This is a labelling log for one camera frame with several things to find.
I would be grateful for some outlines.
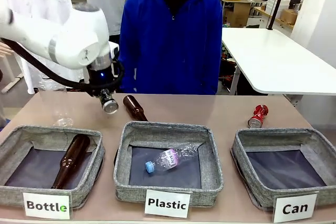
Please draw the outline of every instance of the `white table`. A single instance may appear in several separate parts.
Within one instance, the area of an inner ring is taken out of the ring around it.
[[[230,95],[240,71],[260,93],[336,95],[336,69],[277,30],[223,28],[222,41],[237,63]]]

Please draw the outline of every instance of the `white label sign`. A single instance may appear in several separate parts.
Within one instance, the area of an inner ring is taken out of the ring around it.
[[[145,214],[187,218],[190,194],[147,190]]]
[[[23,193],[26,216],[70,219],[69,196]]]
[[[274,222],[311,218],[317,194],[277,198]]]

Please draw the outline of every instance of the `blue bottle cap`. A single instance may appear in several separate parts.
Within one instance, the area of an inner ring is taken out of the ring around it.
[[[154,165],[151,161],[146,162],[146,170],[148,173],[152,173],[154,171]]]

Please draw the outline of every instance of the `red can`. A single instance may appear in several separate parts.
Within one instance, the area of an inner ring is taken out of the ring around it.
[[[265,115],[268,114],[268,107],[266,105],[258,105],[253,112],[252,116],[247,124],[249,128],[261,128],[264,122]]]

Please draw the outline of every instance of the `brown glass bottle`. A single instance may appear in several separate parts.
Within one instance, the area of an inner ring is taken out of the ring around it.
[[[60,169],[52,185],[52,189],[63,189],[70,178],[76,173],[84,160],[90,138],[83,134],[76,135],[60,162]]]
[[[140,106],[138,101],[132,95],[128,95],[123,100],[124,105],[126,106],[127,110],[133,117],[133,119],[137,121],[148,121],[143,108]]]

